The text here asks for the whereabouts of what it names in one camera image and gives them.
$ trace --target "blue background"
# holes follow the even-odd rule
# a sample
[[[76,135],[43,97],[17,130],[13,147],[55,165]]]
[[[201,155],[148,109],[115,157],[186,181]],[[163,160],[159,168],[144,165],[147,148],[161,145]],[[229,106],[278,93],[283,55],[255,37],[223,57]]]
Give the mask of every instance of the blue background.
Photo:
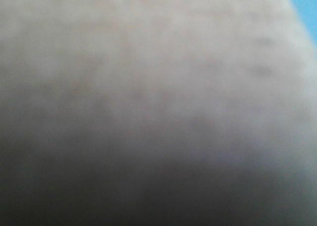
[[[317,0],[293,0],[293,4],[317,44]]]

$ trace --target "blue sky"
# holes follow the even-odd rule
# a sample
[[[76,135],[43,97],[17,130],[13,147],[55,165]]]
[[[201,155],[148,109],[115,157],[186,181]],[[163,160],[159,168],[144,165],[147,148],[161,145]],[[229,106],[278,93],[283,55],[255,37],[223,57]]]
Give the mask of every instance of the blue sky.
[[[293,4],[317,44],[317,0],[293,0]]]

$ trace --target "skin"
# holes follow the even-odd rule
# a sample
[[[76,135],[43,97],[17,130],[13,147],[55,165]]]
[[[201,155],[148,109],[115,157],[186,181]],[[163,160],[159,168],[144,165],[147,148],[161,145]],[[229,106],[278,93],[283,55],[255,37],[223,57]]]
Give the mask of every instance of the skin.
[[[316,225],[314,52],[289,0],[1,0],[1,225]]]

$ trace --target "blurry skin surface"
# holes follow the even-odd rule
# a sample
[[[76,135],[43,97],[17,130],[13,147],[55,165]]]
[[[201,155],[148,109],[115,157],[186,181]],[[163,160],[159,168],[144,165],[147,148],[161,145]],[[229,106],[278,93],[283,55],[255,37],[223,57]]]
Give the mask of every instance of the blurry skin surface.
[[[289,0],[0,0],[0,225],[315,226],[316,68]]]

